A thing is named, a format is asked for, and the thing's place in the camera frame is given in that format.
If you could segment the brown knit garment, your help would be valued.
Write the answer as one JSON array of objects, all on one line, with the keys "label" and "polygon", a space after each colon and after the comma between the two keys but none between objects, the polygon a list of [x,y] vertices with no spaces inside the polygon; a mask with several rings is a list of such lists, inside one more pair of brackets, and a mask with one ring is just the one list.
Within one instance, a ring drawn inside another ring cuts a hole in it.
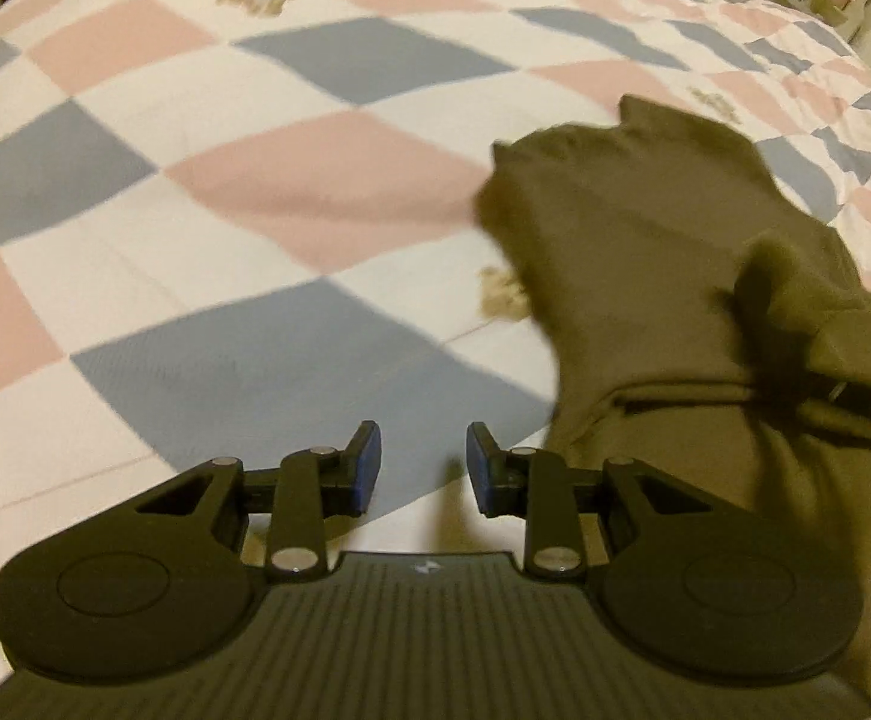
[{"label": "brown knit garment", "polygon": [[648,461],[847,557],[837,672],[871,699],[871,422],[826,401],[871,387],[871,291],[839,234],[741,133],[637,96],[492,159],[476,215],[559,364],[547,447]]}]

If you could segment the checkered pink blue white quilt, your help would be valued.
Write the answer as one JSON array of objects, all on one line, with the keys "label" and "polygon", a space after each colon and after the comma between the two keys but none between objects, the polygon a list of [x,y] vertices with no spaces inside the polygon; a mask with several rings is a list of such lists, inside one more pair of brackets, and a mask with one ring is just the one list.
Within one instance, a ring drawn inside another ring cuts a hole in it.
[{"label": "checkered pink blue white quilt", "polygon": [[[8,0],[0,570],[207,458],[382,427],[354,550],[517,550],[466,426],[538,444],[556,367],[491,317],[500,140],[624,94],[741,130],[871,288],[871,73],[761,0]],[[0,644],[0,684],[10,668]]]}]

